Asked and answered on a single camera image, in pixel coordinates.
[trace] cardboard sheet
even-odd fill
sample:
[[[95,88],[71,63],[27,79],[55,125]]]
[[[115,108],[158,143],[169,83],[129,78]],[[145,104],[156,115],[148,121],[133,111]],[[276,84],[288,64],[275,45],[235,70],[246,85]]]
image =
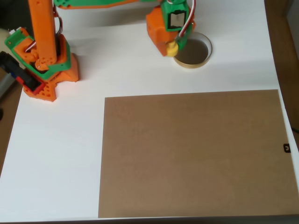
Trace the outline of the cardboard sheet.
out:
[[[299,214],[277,90],[106,98],[99,217]]]

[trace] round container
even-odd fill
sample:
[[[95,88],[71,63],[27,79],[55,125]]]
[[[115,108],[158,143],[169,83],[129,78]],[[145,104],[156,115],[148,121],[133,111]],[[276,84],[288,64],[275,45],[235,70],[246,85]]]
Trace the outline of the round container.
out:
[[[212,54],[212,43],[204,34],[192,33],[185,47],[178,52],[174,60],[184,68],[195,69],[205,65]]]

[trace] white wire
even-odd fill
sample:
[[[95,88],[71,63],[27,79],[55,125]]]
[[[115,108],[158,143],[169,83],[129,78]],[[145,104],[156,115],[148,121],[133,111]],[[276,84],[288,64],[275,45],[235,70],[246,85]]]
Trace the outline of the white wire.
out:
[[[186,23],[184,24],[181,32],[179,32],[179,34],[178,34],[179,37],[182,37],[184,35],[184,32],[187,29],[187,26],[190,24],[191,18],[193,17],[194,12],[195,12],[195,6],[196,6],[196,0],[192,0],[192,8],[191,8],[191,11],[189,13],[189,17],[188,17]]]

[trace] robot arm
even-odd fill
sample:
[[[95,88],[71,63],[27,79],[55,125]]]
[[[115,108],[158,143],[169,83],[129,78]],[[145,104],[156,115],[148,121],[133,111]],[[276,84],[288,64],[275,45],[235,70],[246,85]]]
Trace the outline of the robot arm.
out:
[[[12,53],[26,67],[26,80],[38,80],[44,88],[34,91],[23,79],[24,91],[30,97],[54,101],[55,87],[62,81],[78,81],[78,67],[70,46],[62,32],[62,20],[56,6],[63,9],[107,8],[138,0],[28,0],[34,36],[29,36],[24,28],[16,30],[5,40]],[[148,34],[163,56],[175,56],[187,41],[195,27],[194,10],[186,0],[158,0],[160,5],[146,16]],[[54,18],[60,21],[59,32],[55,33]]]

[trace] gray object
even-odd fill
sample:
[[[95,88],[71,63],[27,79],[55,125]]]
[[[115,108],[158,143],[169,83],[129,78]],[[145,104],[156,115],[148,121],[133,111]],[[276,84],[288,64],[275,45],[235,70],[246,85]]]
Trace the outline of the gray object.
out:
[[[299,0],[290,0],[287,8],[287,20],[299,59]]]
[[[15,79],[10,73],[7,73],[4,78],[0,81],[0,99],[7,92],[7,90],[14,84]]]

